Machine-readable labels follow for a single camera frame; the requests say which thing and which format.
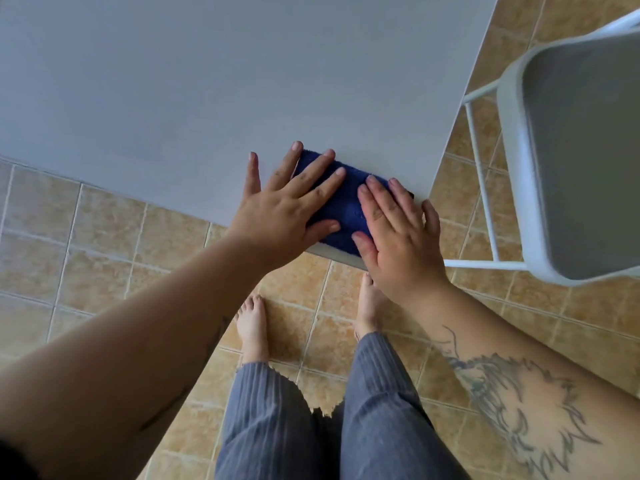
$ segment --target hand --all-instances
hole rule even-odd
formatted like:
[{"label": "hand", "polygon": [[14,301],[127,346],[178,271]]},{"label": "hand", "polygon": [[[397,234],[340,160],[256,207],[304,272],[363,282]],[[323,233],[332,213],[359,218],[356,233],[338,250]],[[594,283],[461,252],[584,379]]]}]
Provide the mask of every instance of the hand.
[{"label": "hand", "polygon": [[373,241],[363,232],[352,238],[378,288],[410,308],[412,300],[451,286],[440,253],[440,218],[428,200],[418,208],[397,179],[389,180],[389,188],[395,200],[372,175],[358,188]]},{"label": "hand", "polygon": [[340,230],[340,224],[335,220],[327,219],[310,227],[307,227],[307,222],[340,186],[345,169],[339,168],[309,192],[335,158],[335,152],[325,151],[299,175],[291,178],[302,148],[299,141],[293,144],[264,190],[260,188],[258,155],[251,153],[244,197],[225,234],[230,239],[249,243],[256,250],[258,264],[264,265],[265,273],[293,261],[320,239]]}]

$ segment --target white table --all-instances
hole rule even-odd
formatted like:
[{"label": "white table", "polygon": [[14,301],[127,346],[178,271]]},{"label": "white table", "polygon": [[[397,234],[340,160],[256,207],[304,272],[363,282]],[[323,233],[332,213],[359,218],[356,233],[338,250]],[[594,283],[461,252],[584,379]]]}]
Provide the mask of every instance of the white table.
[{"label": "white table", "polygon": [[0,154],[222,225],[295,139],[423,198],[496,1],[1,0]]}]

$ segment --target leg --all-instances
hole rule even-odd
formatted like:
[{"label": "leg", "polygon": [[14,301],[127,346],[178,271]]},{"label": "leg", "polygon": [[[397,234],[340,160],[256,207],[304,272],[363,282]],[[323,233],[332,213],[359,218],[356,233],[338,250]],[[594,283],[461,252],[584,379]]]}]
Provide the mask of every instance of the leg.
[{"label": "leg", "polygon": [[384,295],[365,275],[360,339],[345,395],[340,476],[349,479],[468,478],[431,426],[409,375],[378,331]]},{"label": "leg", "polygon": [[243,365],[227,405],[216,480],[318,478],[316,424],[298,387],[269,367],[262,298],[247,298],[236,318]]}]

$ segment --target forearm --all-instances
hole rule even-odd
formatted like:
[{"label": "forearm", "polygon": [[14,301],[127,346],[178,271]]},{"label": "forearm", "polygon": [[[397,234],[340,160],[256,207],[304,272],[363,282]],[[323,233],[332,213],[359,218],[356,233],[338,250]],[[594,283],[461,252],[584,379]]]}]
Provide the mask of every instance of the forearm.
[{"label": "forearm", "polygon": [[539,478],[627,478],[640,461],[640,402],[452,285],[411,313],[475,407]]},{"label": "forearm", "polygon": [[222,239],[8,368],[2,439],[45,478],[86,477],[151,430],[159,440],[263,273],[250,247]]}]

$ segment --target blue towel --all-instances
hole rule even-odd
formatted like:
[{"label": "blue towel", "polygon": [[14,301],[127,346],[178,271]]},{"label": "blue towel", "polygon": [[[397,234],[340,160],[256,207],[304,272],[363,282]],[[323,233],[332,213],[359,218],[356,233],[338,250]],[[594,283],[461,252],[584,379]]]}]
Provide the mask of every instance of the blue towel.
[{"label": "blue towel", "polygon": [[[309,165],[309,163],[318,158],[318,156],[320,156],[320,153],[303,150],[294,175],[299,174]],[[340,222],[340,231],[329,234],[329,236],[325,237],[321,242],[329,244],[329,246],[340,249],[341,251],[353,254],[354,256],[360,256],[360,253],[351,238],[351,234],[360,230],[371,237],[369,227],[367,227],[367,220],[364,218],[360,202],[358,201],[358,187],[365,182],[365,179],[369,174],[352,166],[345,165],[344,163],[333,161],[324,171],[322,177],[320,177],[314,184],[313,188],[316,188],[324,182],[340,167],[344,167],[345,170],[347,170],[347,176],[345,177],[344,182],[332,195],[329,201],[324,204],[322,209],[318,210],[311,217],[308,225],[324,219],[337,220]],[[387,188],[387,190],[389,189],[388,181],[384,178],[376,178],[385,186],[385,188]]]}]

